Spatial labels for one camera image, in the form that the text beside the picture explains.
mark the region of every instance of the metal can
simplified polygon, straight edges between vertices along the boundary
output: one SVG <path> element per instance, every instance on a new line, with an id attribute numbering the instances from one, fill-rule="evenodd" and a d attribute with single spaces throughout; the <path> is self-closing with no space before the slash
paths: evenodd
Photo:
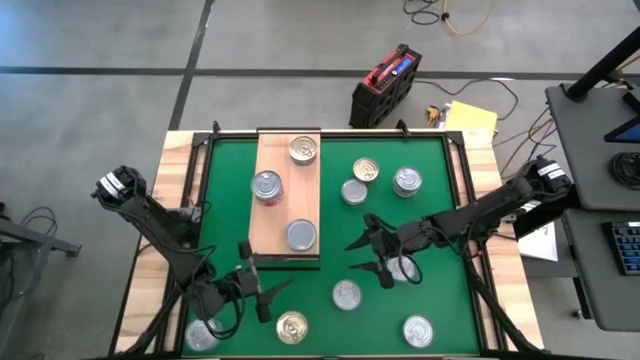
<path id="1" fill-rule="evenodd" d="M 209 320 L 209 326 L 216 331 L 222 331 L 222 323 L 216 319 Z M 208 351 L 216 347 L 220 340 L 209 333 L 202 320 L 194 320 L 184 333 L 184 340 L 193 351 Z"/>
<path id="2" fill-rule="evenodd" d="M 404 272 L 413 279 L 416 275 L 416 266 L 406 256 L 402 256 L 402 267 L 404 268 Z M 391 276 L 394 280 L 407 281 L 407 278 L 402 274 L 402 270 L 400 270 L 400 262 L 397 257 L 391 258 L 387 261 L 387 269 L 391 272 Z"/>
<path id="3" fill-rule="evenodd" d="M 289 144 L 289 155 L 297 165 L 309 165 L 316 159 L 318 145 L 308 136 L 298 136 Z"/>
<path id="4" fill-rule="evenodd" d="M 342 184 L 342 199 L 349 205 L 360 205 L 367 199 L 367 186 L 356 179 L 349 179 Z"/>
<path id="5" fill-rule="evenodd" d="M 251 191 L 253 196 L 266 206 L 273 206 L 279 203 L 284 195 L 282 179 L 271 170 L 261 171 L 253 177 Z"/>
<path id="6" fill-rule="evenodd" d="M 309 220 L 293 220 L 287 226 L 287 245 L 295 251 L 306 251 L 316 243 L 318 233 Z"/>
<path id="7" fill-rule="evenodd" d="M 402 327 L 402 334 L 409 345 L 422 349 L 433 340 L 433 327 L 431 323 L 420 315 L 410 316 Z"/>
<path id="8" fill-rule="evenodd" d="M 338 309 L 351 311 L 357 308 L 362 302 L 362 292 L 358 284 L 351 280 L 341 280 L 333 287 L 331 293 L 333 303 Z"/>
<path id="9" fill-rule="evenodd" d="M 287 311 L 280 315 L 276 323 L 278 338 L 285 344 L 294 345 L 307 336 L 307 319 L 297 311 Z"/>
<path id="10" fill-rule="evenodd" d="M 371 183 L 378 177 L 380 173 L 380 168 L 378 167 L 378 163 L 371 159 L 361 158 L 356 160 L 353 163 L 353 174 L 356 179 L 364 182 Z"/>
<path id="11" fill-rule="evenodd" d="M 393 177 L 393 191 L 401 197 L 415 195 L 422 186 L 422 175 L 410 166 L 401 167 Z"/>

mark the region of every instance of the wooden table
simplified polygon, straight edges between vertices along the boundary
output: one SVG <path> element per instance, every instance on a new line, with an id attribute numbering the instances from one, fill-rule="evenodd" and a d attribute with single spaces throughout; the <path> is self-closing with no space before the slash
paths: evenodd
<path id="1" fill-rule="evenodd" d="M 388 132 L 393 130 L 365 131 Z M 412 131 L 433 130 L 419 129 Z M 170 131 L 167 133 L 152 195 L 165 207 L 180 206 L 193 133 L 193 131 Z M 464 140 L 475 196 L 481 197 L 502 185 L 491 140 L 488 133 L 483 130 L 465 131 Z M 457 174 L 458 191 L 461 202 L 464 204 L 467 202 L 467 194 L 463 177 L 459 176 L 462 172 L 460 154 L 457 154 L 455 146 L 452 146 L 451 149 L 454 170 Z M 204 151 L 200 152 L 196 163 L 192 199 L 197 197 L 200 185 L 200 175 L 204 162 L 203 153 Z M 499 231 L 504 235 L 514 235 L 513 228 L 509 225 L 502 225 Z M 146 240 L 143 239 L 140 246 L 142 247 L 146 243 Z M 493 237 L 487 243 L 487 252 L 500 305 L 525 337 L 534 345 L 542 348 L 542 337 L 517 243 L 512 240 Z M 476 268 L 481 272 L 478 263 L 476 263 Z M 145 249 L 137 257 L 131 281 L 125 294 L 122 323 L 119 332 L 114 336 L 112 348 L 116 352 L 131 346 L 160 308 L 167 272 L 168 263 L 154 248 Z M 488 345 L 490 348 L 496 348 L 491 315 L 482 301 L 481 308 Z M 171 350 L 174 343 L 173 338 L 177 328 L 177 309 L 178 306 L 174 309 L 169 321 L 167 341 L 165 342 L 166 350 Z"/>

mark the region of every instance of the concrete floor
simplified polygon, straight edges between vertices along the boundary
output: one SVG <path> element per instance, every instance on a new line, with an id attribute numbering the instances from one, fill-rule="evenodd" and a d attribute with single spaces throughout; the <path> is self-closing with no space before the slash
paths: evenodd
<path id="1" fill-rule="evenodd" d="M 450 1 L 460 28 L 481 20 L 488 1 Z M 0 0 L 0 66 L 184 68 L 204 0 Z M 424 71 L 582 72 L 635 28 L 631 0 L 499 1 L 478 34 L 455 37 L 442 24 L 409 21 L 402 1 L 218 0 L 199 68 L 366 70 L 404 42 Z M 356 78 L 196 77 L 180 129 L 347 126 Z M 439 79 L 457 89 L 466 81 Z M 30 307 L 25 353 L 51 359 L 106 354 L 136 233 L 89 197 L 106 171 L 128 164 L 153 181 L 181 77 L 0 75 L 0 200 L 10 215 L 48 205 L 58 235 L 84 244 L 77 259 L 54 256 Z M 557 81 L 511 81 L 520 97 L 496 141 L 527 129 Z M 475 84 L 455 99 L 505 113 L 512 99 Z M 416 85 L 382 124 L 422 126 L 424 108 L 452 100 Z M 552 136 L 550 142 L 557 143 Z M 517 145 L 496 148 L 502 166 Z M 528 150 L 506 173 L 524 161 Z M 566 164 L 562 148 L 550 155 Z M 640 335 L 606 333 L 576 321 L 570 281 L 530 279 L 548 349 L 635 358 Z"/>

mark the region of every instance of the green table surface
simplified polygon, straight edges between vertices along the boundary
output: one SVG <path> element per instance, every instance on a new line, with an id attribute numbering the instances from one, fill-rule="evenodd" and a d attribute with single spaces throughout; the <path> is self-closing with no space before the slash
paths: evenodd
<path id="1" fill-rule="evenodd" d="M 247 301 L 247 312 L 238 333 L 210 352 L 195 352 L 185 343 L 185 356 L 273 356 L 273 355 L 416 355 L 477 354 L 478 342 L 462 260 L 449 248 L 430 248 L 416 254 L 424 280 L 420 285 L 396 282 L 382 289 L 370 272 L 347 267 L 374 260 L 370 248 L 345 252 L 364 230 L 362 216 L 380 215 L 400 225 L 420 216 L 454 207 L 453 195 L 440 138 L 415 139 L 322 139 L 319 271 L 261 271 L 264 289 L 286 279 L 295 281 L 271 306 L 273 319 L 258 322 L 255 300 Z M 251 211 L 250 180 L 254 174 L 257 142 L 219 140 L 213 161 L 207 200 L 213 204 L 203 219 L 200 246 L 218 245 L 211 256 L 218 274 L 242 265 L 237 243 L 246 240 Z M 353 177 L 356 159 L 369 157 L 380 166 L 380 174 L 369 186 L 364 204 L 343 202 L 342 183 Z M 398 197 L 392 179 L 401 166 L 413 166 L 423 176 L 423 186 L 411 198 Z M 341 311 L 332 301 L 331 290 L 342 279 L 350 279 L 362 290 L 362 303 L 353 311 Z M 276 335 L 276 321 L 285 311 L 304 314 L 309 324 L 306 338 L 286 345 Z M 420 314 L 434 329 L 431 345 L 416 349 L 406 343 L 402 325 L 407 317 Z M 234 323 L 232 305 L 216 316 L 227 327 Z M 190 312 L 188 321 L 194 319 Z"/>

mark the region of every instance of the yellow paper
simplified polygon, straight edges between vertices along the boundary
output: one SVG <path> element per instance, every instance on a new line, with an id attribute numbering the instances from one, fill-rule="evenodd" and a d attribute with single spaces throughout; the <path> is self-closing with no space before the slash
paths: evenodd
<path id="1" fill-rule="evenodd" d="M 497 122 L 498 114 L 494 112 L 453 101 L 444 128 L 446 130 L 487 129 L 493 140 Z"/>

